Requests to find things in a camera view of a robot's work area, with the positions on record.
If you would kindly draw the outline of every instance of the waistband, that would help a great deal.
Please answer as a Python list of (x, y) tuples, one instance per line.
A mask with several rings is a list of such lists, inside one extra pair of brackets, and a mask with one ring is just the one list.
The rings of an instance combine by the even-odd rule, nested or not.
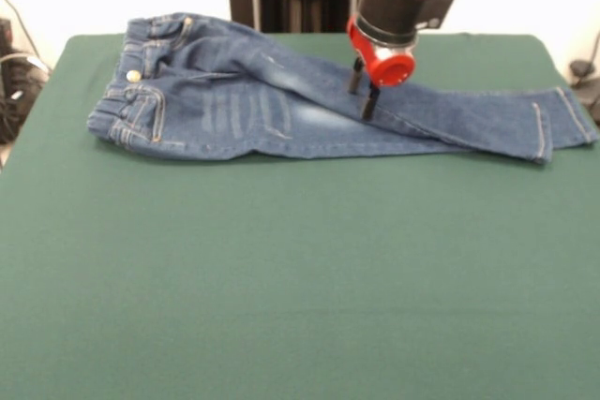
[(128, 21), (112, 79), (88, 116), (88, 130), (103, 140), (120, 141), (120, 125), (132, 126), (127, 122), (128, 105), (140, 94), (161, 100), (162, 94), (144, 83), (156, 77), (158, 58), (182, 47), (194, 23), (210, 21), (183, 12)]

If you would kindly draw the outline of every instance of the green table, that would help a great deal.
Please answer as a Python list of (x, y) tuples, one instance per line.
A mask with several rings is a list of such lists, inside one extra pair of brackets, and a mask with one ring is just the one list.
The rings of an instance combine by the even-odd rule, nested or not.
[[(68, 43), (0, 177), (0, 399), (600, 398), (600, 150), (135, 156), (85, 129), (121, 39)], [(561, 83), (533, 37), (417, 58), (440, 88)]]

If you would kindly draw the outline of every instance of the faded denim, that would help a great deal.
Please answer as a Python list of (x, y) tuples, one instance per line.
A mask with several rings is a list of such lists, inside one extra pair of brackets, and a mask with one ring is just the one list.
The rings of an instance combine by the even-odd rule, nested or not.
[(351, 72), (235, 22), (136, 19), (87, 127), (134, 153), (192, 160), (479, 151), (547, 163), (554, 149), (598, 140), (574, 94), (559, 87), (460, 93), (407, 82), (382, 89), (366, 124), (368, 81), (348, 94)]

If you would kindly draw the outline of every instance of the stitching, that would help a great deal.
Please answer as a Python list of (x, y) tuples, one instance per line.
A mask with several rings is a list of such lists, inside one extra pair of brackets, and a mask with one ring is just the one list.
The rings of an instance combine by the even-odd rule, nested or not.
[(181, 46), (183, 46), (183, 44), (185, 44), (185, 41), (188, 38), (189, 32), (191, 30), (193, 20), (189, 21), (189, 22), (186, 22), (185, 20), (183, 20), (182, 23), (183, 23), (183, 28), (181, 29), (181, 33), (179, 34), (179, 37), (177, 37), (175, 42), (172, 44), (172, 48), (174, 50), (179, 49)]
[(383, 112), (383, 113), (387, 114), (388, 116), (391, 116), (392, 118), (396, 119), (397, 121), (405, 122), (406, 124), (408, 124), (409, 126), (415, 128), (416, 130), (421, 131), (421, 132), (425, 133), (426, 135), (431, 136), (432, 138), (436, 138), (439, 141), (446, 142), (446, 143), (453, 144), (453, 145), (461, 145), (461, 146), (468, 147), (468, 148), (471, 148), (471, 149), (478, 148), (477, 146), (474, 146), (473, 144), (469, 144), (469, 143), (467, 143), (467, 142), (465, 142), (465, 141), (463, 141), (463, 140), (461, 140), (459, 138), (449, 137), (445, 133), (439, 132), (437, 130), (434, 130), (434, 132), (438, 136), (434, 136), (432, 132), (427, 131), (424, 128), (422, 128), (421, 126), (419, 126), (417, 124), (414, 124), (411, 121), (408, 121), (408, 120), (404, 119), (402, 116), (398, 116), (398, 115), (395, 115), (394, 113), (392, 113), (391, 111), (384, 110), (380, 106), (376, 106), (375, 110)]
[(584, 136), (585, 141), (587, 143), (592, 142), (592, 138), (590, 137), (589, 133), (585, 130), (585, 127), (583, 126), (583, 124), (578, 120), (578, 117), (575, 114), (575, 110), (573, 110), (573, 107), (571, 106), (571, 104), (567, 100), (566, 95), (565, 95), (563, 89), (562, 88), (556, 88), (556, 91), (558, 91), (559, 95), (561, 96), (562, 103), (564, 103), (564, 105), (566, 105), (566, 108), (569, 110), (569, 113), (571, 114), (571, 117), (575, 121), (575, 124), (577, 125), (577, 128), (579, 129), (579, 131), (581, 132), (581, 134)]
[(140, 116), (142, 116), (142, 111), (146, 108), (147, 104), (148, 104), (148, 97), (144, 97), (143, 103), (140, 106), (140, 110), (136, 114), (135, 119), (133, 119), (133, 122), (131, 123), (131, 127), (135, 128), (136, 126), (138, 126), (138, 120), (140, 119)]
[(151, 77), (151, 67), (150, 67), (150, 49), (147, 47), (143, 48), (143, 76), (145, 78)]
[[(142, 138), (144, 141), (154, 143), (152, 140), (150, 140), (147, 136), (144, 136), (142, 133), (139, 133), (134, 130), (128, 130), (128, 132), (131, 135), (137, 136), (138, 138)], [(187, 145), (185, 142), (181, 142), (181, 141), (161, 141), (160, 143), (161, 144), (171, 144), (171, 145), (181, 145), (184, 147)]]
[(539, 132), (540, 150), (537, 153), (536, 159), (542, 159), (544, 151), (546, 150), (546, 138), (544, 137), (544, 126), (542, 125), (542, 112), (540, 106), (533, 102), (533, 109), (535, 110), (535, 117), (537, 119), (537, 130)]

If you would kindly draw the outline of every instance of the cable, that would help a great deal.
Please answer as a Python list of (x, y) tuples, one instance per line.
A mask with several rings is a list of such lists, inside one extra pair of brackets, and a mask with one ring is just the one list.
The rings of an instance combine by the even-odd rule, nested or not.
[(593, 63), (593, 61), (596, 59), (596, 55), (598, 54), (598, 45), (599, 44), (600, 44), (600, 32), (598, 32), (598, 35), (596, 36), (596, 42), (593, 45), (592, 58), (590, 58), (590, 63)]
[(29, 35), (29, 32), (27, 31), (27, 28), (25, 27), (25, 24), (23, 23), (23, 19), (21, 18), (21, 14), (19, 14), (19, 10), (16, 9), (15, 6), (12, 5), (12, 3), (9, 0), (4, 0), (4, 1), (7, 3), (8, 7), (10, 9), (12, 9), (13, 13), (15, 13), (15, 16), (17, 17), (17, 21), (19, 21), (19, 25), (21, 26), (22, 32), (25, 33), (25, 36), (27, 37), (27, 40), (29, 41), (31, 48), (33, 49), (37, 58), (39, 58), (39, 52), (38, 52), (38, 48), (36, 47), (36, 43), (31, 38), (31, 35)]
[(588, 107), (588, 111), (590, 113), (593, 113), (593, 109), (596, 108), (596, 105), (598, 105), (598, 103), (600, 103), (600, 94), (598, 94), (592, 101), (592, 103), (590, 104), (590, 106)]
[(5, 63), (6, 61), (9, 61), (9, 60), (12, 60), (15, 58), (23, 58), (23, 59), (27, 60), (30, 64), (34, 65), (38, 69), (43, 70), (47, 74), (50, 74), (52, 72), (50, 70), (50, 68), (43, 61), (41, 61), (37, 56), (35, 56), (32, 53), (26, 53), (26, 52), (15, 52), (15, 53), (9, 53), (8, 55), (4, 55), (3, 57), (0, 57), (0, 65)]

